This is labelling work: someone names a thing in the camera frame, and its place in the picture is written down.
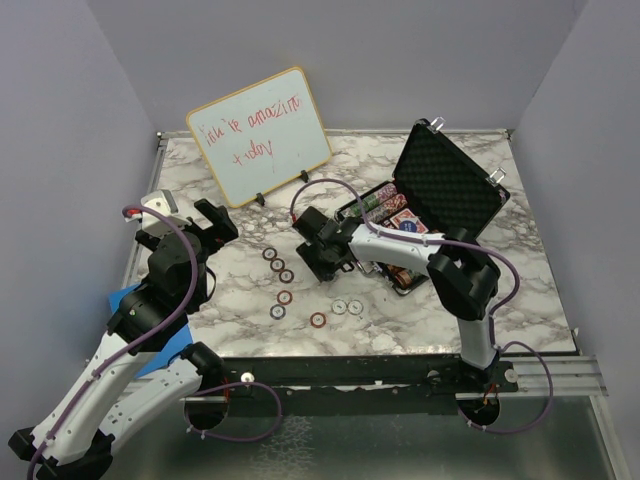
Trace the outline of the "blue 10 poker chip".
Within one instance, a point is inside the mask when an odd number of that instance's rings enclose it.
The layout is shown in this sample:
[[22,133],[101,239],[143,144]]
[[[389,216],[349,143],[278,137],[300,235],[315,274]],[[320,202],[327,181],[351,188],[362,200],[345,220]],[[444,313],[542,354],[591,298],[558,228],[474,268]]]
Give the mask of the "blue 10 poker chip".
[[269,314],[272,319],[281,320],[286,316],[286,307],[280,304],[273,305]]

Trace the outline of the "blue small blind button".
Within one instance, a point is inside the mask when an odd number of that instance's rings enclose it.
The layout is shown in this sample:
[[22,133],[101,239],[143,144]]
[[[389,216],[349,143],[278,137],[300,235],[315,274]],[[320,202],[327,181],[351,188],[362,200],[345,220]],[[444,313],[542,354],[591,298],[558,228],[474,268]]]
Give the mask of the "blue small blind button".
[[411,221],[404,221],[400,224],[400,228],[404,231],[408,231],[408,232],[416,232],[417,231],[417,226],[415,223],[411,222]]

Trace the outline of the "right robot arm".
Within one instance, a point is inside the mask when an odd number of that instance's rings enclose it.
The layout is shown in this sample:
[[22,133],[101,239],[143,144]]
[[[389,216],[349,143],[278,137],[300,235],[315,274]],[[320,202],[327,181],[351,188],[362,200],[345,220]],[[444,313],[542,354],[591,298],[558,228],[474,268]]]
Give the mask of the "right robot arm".
[[443,308],[457,320],[461,340],[461,383],[481,391],[496,376],[489,304],[497,294],[500,269],[464,229],[458,240],[419,234],[349,217],[338,223],[314,207],[293,221],[304,243],[297,254],[321,282],[358,263],[382,263],[428,277]]

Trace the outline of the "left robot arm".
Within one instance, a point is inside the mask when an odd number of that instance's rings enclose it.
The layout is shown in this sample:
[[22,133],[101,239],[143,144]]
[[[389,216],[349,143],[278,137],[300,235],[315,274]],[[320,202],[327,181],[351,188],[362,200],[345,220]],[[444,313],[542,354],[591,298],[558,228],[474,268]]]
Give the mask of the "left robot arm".
[[122,395],[206,302],[207,261],[237,239],[223,206],[194,204],[210,226],[180,216],[169,193],[128,205],[139,244],[151,252],[148,274],[126,294],[110,318],[97,350],[63,400],[38,425],[16,431],[11,450],[28,462],[29,479],[99,479],[118,447],[183,395],[214,392],[225,382],[221,358],[196,342],[181,350],[159,378]]

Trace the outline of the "white 1 poker chip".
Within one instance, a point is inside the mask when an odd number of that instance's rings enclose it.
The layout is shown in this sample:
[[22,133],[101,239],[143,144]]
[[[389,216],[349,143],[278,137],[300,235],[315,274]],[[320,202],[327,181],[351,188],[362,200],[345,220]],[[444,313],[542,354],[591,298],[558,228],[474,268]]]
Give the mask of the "white 1 poker chip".
[[335,315],[343,315],[348,310],[348,304],[341,299],[336,299],[331,304],[331,310]]
[[351,315],[360,315],[363,309],[363,304],[358,300],[352,300],[347,305],[347,310]]

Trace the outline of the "red 5 poker chip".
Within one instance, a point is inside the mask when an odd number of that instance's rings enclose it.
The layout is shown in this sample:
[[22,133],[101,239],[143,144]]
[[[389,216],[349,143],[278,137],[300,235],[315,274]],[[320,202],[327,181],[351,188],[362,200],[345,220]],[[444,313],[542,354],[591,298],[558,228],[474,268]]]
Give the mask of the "red 5 poker chip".
[[314,312],[310,316],[310,325],[314,328],[323,328],[327,323],[327,317],[322,312]]
[[293,295],[292,295],[292,293],[291,293],[291,292],[289,292],[288,290],[281,290],[281,291],[277,294],[276,298],[277,298],[277,302],[278,302],[280,305],[284,305],[284,306],[286,306],[286,305],[289,305],[289,304],[292,302],[292,300],[293,300]]

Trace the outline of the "red playing card deck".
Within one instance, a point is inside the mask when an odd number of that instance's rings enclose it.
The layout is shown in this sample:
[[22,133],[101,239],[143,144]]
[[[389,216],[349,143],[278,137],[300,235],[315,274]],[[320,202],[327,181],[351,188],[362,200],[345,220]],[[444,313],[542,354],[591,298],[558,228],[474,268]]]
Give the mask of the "red playing card deck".
[[390,221],[398,230],[419,234],[428,232],[428,228],[423,224],[419,217],[408,208],[397,212],[390,218]]

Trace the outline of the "blue plastic box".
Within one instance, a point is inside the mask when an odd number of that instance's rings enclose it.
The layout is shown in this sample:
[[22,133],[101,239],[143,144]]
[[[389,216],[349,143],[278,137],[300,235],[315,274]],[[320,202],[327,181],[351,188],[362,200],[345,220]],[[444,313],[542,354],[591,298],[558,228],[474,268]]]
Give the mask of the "blue plastic box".
[[[183,301],[188,286],[165,290],[151,282],[140,282],[108,295],[113,319],[108,322],[109,331],[125,334],[127,342],[146,334],[174,312]],[[179,352],[193,342],[187,317],[181,314],[166,330],[153,337],[147,346],[141,345],[133,353],[153,353],[136,373],[135,379],[169,365]]]

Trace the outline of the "black poker chip case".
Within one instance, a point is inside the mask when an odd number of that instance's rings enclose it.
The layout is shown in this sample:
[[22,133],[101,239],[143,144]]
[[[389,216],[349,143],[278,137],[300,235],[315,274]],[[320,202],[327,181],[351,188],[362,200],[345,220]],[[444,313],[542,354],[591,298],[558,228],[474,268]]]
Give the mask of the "black poker chip case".
[[427,233],[461,227],[478,236],[507,203],[504,169],[487,172],[440,132],[443,124],[414,123],[391,179],[362,195],[371,222],[395,228],[390,218],[408,208]]

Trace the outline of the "white whiteboard yellow frame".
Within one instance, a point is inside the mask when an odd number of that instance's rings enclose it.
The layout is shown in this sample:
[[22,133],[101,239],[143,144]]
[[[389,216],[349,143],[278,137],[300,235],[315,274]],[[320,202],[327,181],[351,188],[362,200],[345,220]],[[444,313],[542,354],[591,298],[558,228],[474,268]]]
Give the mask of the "white whiteboard yellow frame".
[[192,110],[186,124],[232,208],[332,157],[305,73],[297,66]]

